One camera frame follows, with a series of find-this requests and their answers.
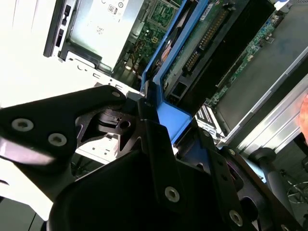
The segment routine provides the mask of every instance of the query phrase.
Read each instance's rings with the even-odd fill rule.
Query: metal panel
[[[79,147],[76,153],[106,165],[116,159],[117,139],[105,137],[86,143]]]
[[[30,33],[48,29],[56,0],[2,0],[0,2],[0,29]]]
[[[92,64],[91,62],[81,58],[80,56],[72,53],[72,52],[68,52],[67,54],[67,62],[65,62],[65,64],[67,66],[69,66],[69,68],[71,69],[77,69],[79,70],[81,73],[83,72],[85,77],[88,77],[89,79],[95,79],[97,82],[99,82],[102,85],[111,85],[117,89],[119,89],[124,95],[126,95],[129,91],[136,93],[136,94],[140,94],[143,96],[142,93],[140,93],[139,91],[127,86],[126,84],[104,74],[103,72],[96,70],[94,68],[94,64]]]
[[[303,31],[307,27],[308,6],[292,6],[274,30],[273,43],[265,43],[221,99],[217,109],[232,130],[227,143],[236,132],[240,132],[250,113],[257,111],[275,91],[275,86],[283,82],[301,56],[307,53],[307,50],[302,53],[308,46],[307,30]]]
[[[249,112],[232,129],[232,131],[228,134],[228,136],[225,139],[226,143],[230,143],[233,136],[241,128],[242,122],[245,121],[248,116],[251,116],[251,113],[255,113],[259,109],[259,107],[264,102],[266,102],[266,100],[270,97],[270,95],[284,82],[284,80],[288,77],[291,71],[293,71],[295,66],[306,56],[307,53],[308,53],[308,47],[304,49],[304,51],[294,60],[294,62],[287,68],[287,70],[275,81],[275,83],[270,87],[270,89],[265,92],[265,94],[257,101],[257,103],[249,110]]]
[[[238,148],[251,154],[258,148],[268,147],[279,152],[300,133],[298,114],[308,93],[308,75],[269,113],[244,139]]]
[[[112,70],[142,4],[143,0],[81,0],[71,40],[101,56]]]
[[[29,205],[48,220],[52,201],[14,163],[0,158],[0,180],[8,183],[0,183],[0,196]]]

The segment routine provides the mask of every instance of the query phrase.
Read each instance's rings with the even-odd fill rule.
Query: sticker
[[[204,19],[206,18],[206,16],[208,15],[208,13],[210,12],[211,8],[213,7],[213,3],[209,4],[208,7],[205,9],[203,15],[200,18],[200,21],[203,22]]]
[[[108,7],[108,11],[113,13],[113,14],[116,14],[117,12],[117,7],[113,6],[113,5],[109,5]]]

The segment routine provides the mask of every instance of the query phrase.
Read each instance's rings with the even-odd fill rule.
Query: green circuit board
[[[229,89],[231,84],[237,79],[237,77],[242,73],[242,71],[248,66],[248,64],[253,60],[254,55],[261,49],[262,44],[266,41],[266,37],[271,34],[275,27],[275,23],[279,19],[278,16],[274,13],[267,22],[261,27],[253,40],[248,44],[246,49],[240,55],[238,60],[231,67],[234,68],[236,65],[239,65],[234,74],[230,77],[227,84],[223,86],[223,88],[216,92],[211,99],[207,99],[205,102],[208,105],[215,106],[219,100],[223,97],[226,91]]]
[[[177,10],[171,3],[163,0],[156,2],[151,17],[145,22],[135,43],[138,46],[134,52],[135,58],[141,58],[146,63],[150,62]]]
[[[161,27],[145,22],[136,41],[136,44],[142,42],[144,45],[136,51],[135,56],[143,58],[146,63],[149,63],[165,33],[166,31]]]
[[[200,21],[195,26],[191,35],[185,42],[182,50],[177,55],[175,61],[170,67],[168,73],[163,77],[164,90],[168,87],[169,84],[173,81],[173,77],[182,70],[182,68],[187,63],[190,55],[193,53],[195,48],[199,45],[200,41],[204,37],[205,32],[213,23],[213,20],[216,18],[218,12],[221,10],[223,1],[216,1],[216,3],[210,3],[206,8],[204,14],[200,18]]]
[[[159,0],[155,6],[152,16],[149,19],[153,20],[153,22],[167,30],[176,12],[177,9],[173,5]]]

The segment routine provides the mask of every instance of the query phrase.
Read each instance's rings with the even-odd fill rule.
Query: wire
[[[35,218],[36,215],[37,215],[37,213],[34,214],[34,216],[33,216],[33,218],[32,218],[32,221],[31,221],[31,223],[30,223],[30,226],[29,226],[29,228],[28,228],[28,231],[30,231],[31,226],[32,226],[32,224],[33,224],[33,221],[34,221],[34,218]]]
[[[80,166],[81,166],[81,163],[82,163],[83,159],[84,159],[84,157],[81,156],[81,157],[78,159],[77,164],[75,165],[74,169],[72,169],[72,175],[73,175],[73,176],[76,175],[77,172],[78,172],[78,170],[80,169]]]
[[[181,7],[181,5],[178,4],[177,2],[175,2],[175,1],[173,1],[173,0],[171,0],[171,2],[173,2],[174,4],[176,4],[178,7]]]
[[[136,65],[136,62],[137,60],[135,60],[135,53],[138,51],[138,49],[142,49],[142,47],[145,45],[145,41],[138,41],[134,48],[133,48],[133,52],[132,52],[132,71],[134,71],[137,75],[137,70],[135,69],[135,65]]]
[[[83,166],[81,166],[80,168],[82,170],[85,170],[85,167],[88,166],[89,164],[91,164],[93,162],[93,160],[88,161],[87,163],[85,163]]]

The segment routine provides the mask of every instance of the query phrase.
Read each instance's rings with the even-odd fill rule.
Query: blue plastic bracket
[[[160,43],[158,49],[156,50],[154,56],[150,60],[149,64],[147,65],[144,73],[142,74],[141,80],[141,89],[144,87],[144,83],[146,81],[146,73],[151,67],[152,63],[154,62],[156,56],[158,55],[159,51],[162,49],[165,40],[171,33],[171,30],[176,23],[177,19],[180,16],[180,12],[183,10],[185,3],[188,0],[184,0],[178,13],[176,14],[171,26],[169,27],[168,31],[166,32],[162,42]],[[199,21],[202,13],[206,9],[208,5],[208,0],[200,0],[197,4],[196,8],[194,9],[193,13],[191,14],[187,24],[185,25],[183,31],[181,32],[178,40],[174,44],[172,50],[170,51],[166,61],[163,63],[161,68],[159,69],[156,76],[153,78],[153,82],[157,85],[157,113],[159,117],[160,124],[164,125],[168,129],[168,133],[171,139],[171,143],[173,144],[177,138],[181,135],[181,133],[186,129],[189,123],[192,120],[192,116],[177,108],[176,106],[167,102],[164,98],[164,91],[162,85],[162,78],[167,73],[168,69],[172,65],[173,61],[177,57],[178,53],[180,52],[182,46],[184,45],[186,39],[192,32],[194,26]]]

